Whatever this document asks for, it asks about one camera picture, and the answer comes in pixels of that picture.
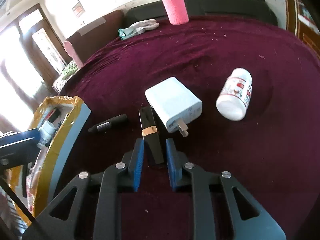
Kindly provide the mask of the white bottle green label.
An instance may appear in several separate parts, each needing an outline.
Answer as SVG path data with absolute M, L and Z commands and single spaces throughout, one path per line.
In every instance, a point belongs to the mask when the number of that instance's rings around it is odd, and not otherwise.
M 46 120 L 42 126 L 39 128 L 40 132 L 40 140 L 39 143 L 37 144 L 38 148 L 42 149 L 45 146 L 49 146 L 51 140 L 53 139 L 55 132 L 56 132 L 56 127 Z

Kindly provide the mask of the small black clip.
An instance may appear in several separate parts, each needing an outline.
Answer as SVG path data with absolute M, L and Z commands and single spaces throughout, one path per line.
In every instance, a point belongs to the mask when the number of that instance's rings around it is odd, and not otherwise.
M 157 130 L 153 110 L 151 106 L 143 107 L 139 110 L 142 137 L 146 147 L 151 165 L 164 163 L 159 133 Z

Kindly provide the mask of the white bottle red label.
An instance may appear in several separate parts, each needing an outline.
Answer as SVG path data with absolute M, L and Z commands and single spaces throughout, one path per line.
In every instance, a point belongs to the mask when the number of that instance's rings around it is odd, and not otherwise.
M 244 68 L 235 68 L 216 100 L 218 112 L 231 121 L 242 120 L 252 96 L 252 77 Z

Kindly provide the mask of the white tray with yellow tape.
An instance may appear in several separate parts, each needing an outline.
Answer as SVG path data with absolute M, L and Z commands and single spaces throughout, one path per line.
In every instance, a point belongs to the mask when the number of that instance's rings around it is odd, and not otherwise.
M 54 198 L 57 183 L 73 145 L 87 121 L 91 110 L 78 97 L 47 97 L 34 113 L 30 128 L 40 128 L 46 117 L 54 109 L 61 111 L 61 116 L 54 121 L 58 125 L 48 147 L 37 154 L 35 165 L 27 180 L 27 196 L 22 196 L 22 171 L 18 166 L 9 169 L 8 183 L 22 203 L 33 216 L 38 216 Z

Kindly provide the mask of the black silver pen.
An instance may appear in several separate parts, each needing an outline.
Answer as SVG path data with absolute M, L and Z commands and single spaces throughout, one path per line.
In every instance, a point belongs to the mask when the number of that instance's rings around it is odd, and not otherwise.
M 112 128 L 118 128 L 122 126 L 126 120 L 127 120 L 126 114 L 114 116 L 108 120 L 105 120 L 96 125 L 93 125 L 91 128 L 88 129 L 88 132 L 97 133 L 97 132 L 104 132 Z

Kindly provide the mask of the white power adapter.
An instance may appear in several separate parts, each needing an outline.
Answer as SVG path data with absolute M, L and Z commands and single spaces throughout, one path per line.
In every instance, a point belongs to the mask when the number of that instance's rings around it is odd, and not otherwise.
M 202 114 L 202 101 L 175 77 L 148 88 L 145 96 L 168 133 L 187 137 L 188 124 Z

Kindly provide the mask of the maroon bed blanket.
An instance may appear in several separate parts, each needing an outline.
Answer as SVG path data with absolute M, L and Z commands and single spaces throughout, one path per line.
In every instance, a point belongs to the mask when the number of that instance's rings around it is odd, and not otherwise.
M 231 121 L 216 100 L 235 68 L 252 77 L 247 113 Z M 319 59 L 293 34 L 257 20 L 192 17 L 162 21 L 155 30 L 113 40 L 67 82 L 91 114 L 56 187 L 79 172 L 103 172 L 142 135 L 145 91 L 176 77 L 203 103 L 189 135 L 172 133 L 179 151 L 204 170 L 229 171 L 284 230 L 288 239 L 319 239 Z M 121 114 L 118 128 L 89 133 Z

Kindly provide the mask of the white green glove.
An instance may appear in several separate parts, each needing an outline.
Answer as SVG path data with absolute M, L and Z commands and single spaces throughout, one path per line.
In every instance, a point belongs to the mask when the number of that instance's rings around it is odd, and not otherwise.
M 118 29 L 118 34 L 122 40 L 127 40 L 146 31 L 154 30 L 158 27 L 159 23 L 156 20 L 149 19 L 133 23 L 132 25 L 124 29 Z

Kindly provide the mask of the pink water bottle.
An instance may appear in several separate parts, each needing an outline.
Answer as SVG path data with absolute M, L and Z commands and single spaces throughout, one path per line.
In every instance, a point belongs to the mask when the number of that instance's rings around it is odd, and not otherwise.
M 162 2 L 172 25 L 182 25 L 189 22 L 184 0 L 162 0 Z

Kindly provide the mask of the black headboard cushion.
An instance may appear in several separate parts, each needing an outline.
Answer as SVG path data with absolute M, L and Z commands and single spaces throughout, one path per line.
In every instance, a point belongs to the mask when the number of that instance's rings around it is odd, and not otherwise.
M 188 16 L 230 15 L 253 18 L 277 26 L 278 20 L 265 0 L 184 0 Z M 124 16 L 129 26 L 143 20 L 167 20 L 163 2 L 153 2 L 131 8 Z

